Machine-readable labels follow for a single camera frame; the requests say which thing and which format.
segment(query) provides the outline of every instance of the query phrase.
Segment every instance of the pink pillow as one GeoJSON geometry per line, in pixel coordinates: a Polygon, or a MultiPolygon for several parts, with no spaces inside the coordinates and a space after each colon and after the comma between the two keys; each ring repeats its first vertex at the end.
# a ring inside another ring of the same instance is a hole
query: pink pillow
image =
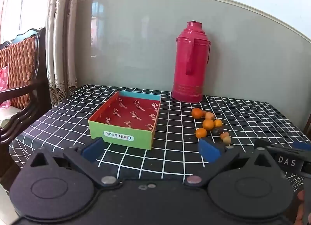
{"type": "MultiPolygon", "coordinates": [[[[8,82],[9,82],[9,66],[5,66],[2,69],[0,69],[0,91],[4,91],[7,89],[8,82]]],[[[9,108],[10,105],[11,105],[10,100],[4,101],[0,105],[0,109],[9,108]]]]}

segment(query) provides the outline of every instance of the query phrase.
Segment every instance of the white seat cushion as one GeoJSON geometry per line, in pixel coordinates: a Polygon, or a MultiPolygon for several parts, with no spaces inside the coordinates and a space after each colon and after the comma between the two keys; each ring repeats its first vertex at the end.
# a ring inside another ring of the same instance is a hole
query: white seat cushion
{"type": "Polygon", "coordinates": [[[1,128],[4,128],[4,126],[10,121],[10,118],[21,110],[18,108],[15,108],[13,106],[10,106],[9,108],[0,109],[0,126],[1,128]]]}

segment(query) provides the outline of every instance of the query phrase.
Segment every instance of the black and white checkered tablecloth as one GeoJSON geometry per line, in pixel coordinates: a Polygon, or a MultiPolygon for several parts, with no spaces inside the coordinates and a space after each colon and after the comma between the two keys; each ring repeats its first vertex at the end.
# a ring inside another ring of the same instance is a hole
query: black and white checkered tablecloth
{"type": "MultiPolygon", "coordinates": [[[[207,162],[198,153],[198,139],[194,135],[195,130],[202,127],[203,119],[191,117],[194,107],[213,112],[221,119],[230,133],[232,145],[245,152],[252,152],[253,142],[259,137],[285,147],[290,147],[294,141],[309,141],[268,103],[204,96],[200,103],[188,104],[173,99],[166,91],[86,85],[43,115],[10,144],[14,161],[23,167],[33,151],[42,146],[54,152],[83,145],[91,138],[88,118],[118,90],[159,94],[162,96],[161,108],[151,151],[105,143],[106,148],[96,165],[107,175],[183,180],[186,175],[195,174],[204,167],[207,162]]],[[[287,177],[295,189],[302,184],[301,177],[287,177]]]]}

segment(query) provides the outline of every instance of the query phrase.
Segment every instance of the floor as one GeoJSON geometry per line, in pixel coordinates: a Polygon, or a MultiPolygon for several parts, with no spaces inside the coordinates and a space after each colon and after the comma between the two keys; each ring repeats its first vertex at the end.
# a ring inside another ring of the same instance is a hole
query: floor
{"type": "Polygon", "coordinates": [[[6,191],[0,185],[0,225],[10,225],[18,218],[6,191]]]}

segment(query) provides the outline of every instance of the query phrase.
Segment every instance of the screw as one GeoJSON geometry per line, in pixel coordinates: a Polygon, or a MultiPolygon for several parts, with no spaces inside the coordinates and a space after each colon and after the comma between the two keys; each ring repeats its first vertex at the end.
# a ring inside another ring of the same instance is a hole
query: screw
{"type": "Polygon", "coordinates": [[[138,189],[140,189],[140,190],[147,190],[147,186],[146,185],[140,185],[140,186],[138,186],[138,189]]]}
{"type": "Polygon", "coordinates": [[[202,178],[196,175],[191,175],[187,177],[187,182],[190,184],[198,184],[202,181],[202,178]]]}
{"type": "Polygon", "coordinates": [[[114,184],[116,181],[117,179],[113,176],[105,176],[101,179],[101,182],[106,185],[114,184]]]}
{"type": "Polygon", "coordinates": [[[155,184],[149,184],[148,188],[156,188],[156,185],[155,184]]]}

